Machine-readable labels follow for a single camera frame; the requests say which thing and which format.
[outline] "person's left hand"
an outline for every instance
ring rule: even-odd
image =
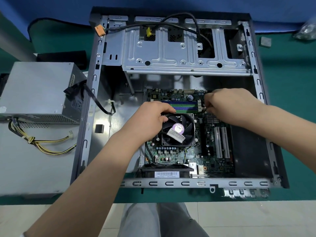
[[[168,103],[160,101],[144,102],[134,115],[121,128],[127,135],[139,141],[139,145],[152,139],[162,128],[163,122],[168,121],[162,112],[175,113],[176,110]]]

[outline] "gray pants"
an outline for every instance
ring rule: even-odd
[[[209,237],[184,203],[125,204],[118,237]]]

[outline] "black cooling fan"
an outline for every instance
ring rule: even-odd
[[[162,124],[161,144],[163,146],[193,146],[195,139],[194,115],[168,114],[166,116],[168,121]],[[185,137],[182,143],[167,135],[171,128]]]

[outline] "gray power supply box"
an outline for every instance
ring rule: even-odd
[[[0,98],[0,115],[33,123],[80,123],[80,93],[64,90],[85,80],[74,63],[15,62]]]

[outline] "orange connector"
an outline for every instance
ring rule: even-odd
[[[104,29],[103,29],[103,26],[101,26],[101,25],[97,25],[97,26],[95,27],[95,31],[97,32],[97,34],[98,34],[99,37],[102,37],[102,36],[105,35],[105,31],[104,31]]]

